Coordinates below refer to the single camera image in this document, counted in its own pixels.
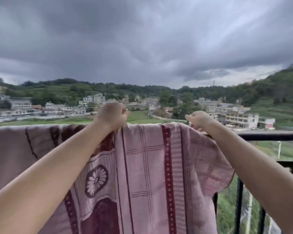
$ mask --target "flower motif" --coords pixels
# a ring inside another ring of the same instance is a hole
[[[86,195],[93,198],[107,184],[107,180],[107,169],[103,165],[96,166],[87,174]]]

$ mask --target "cloudy sky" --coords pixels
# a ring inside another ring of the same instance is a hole
[[[293,63],[293,0],[0,0],[0,76],[179,88]]]

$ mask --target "dark cloud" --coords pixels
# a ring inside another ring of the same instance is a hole
[[[0,0],[0,72],[36,81],[166,85],[292,62],[293,0]]]

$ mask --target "gray cloud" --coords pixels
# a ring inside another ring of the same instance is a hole
[[[0,72],[34,81],[166,85],[292,62],[293,0],[0,0]]]

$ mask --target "hill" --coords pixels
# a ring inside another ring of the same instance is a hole
[[[176,90],[165,86],[90,83],[70,78],[37,83],[27,81],[21,85],[0,82],[0,85],[8,87],[7,94],[11,97],[32,97],[33,104],[41,105],[52,101],[73,106],[82,97],[97,92],[104,93],[107,99],[122,98],[125,94],[159,97],[164,92],[166,94],[190,92],[192,98],[205,97],[213,100],[220,98],[223,102],[251,106],[253,112],[258,112],[262,116],[275,117],[279,126],[293,126],[293,64],[266,79],[229,87],[184,86]]]

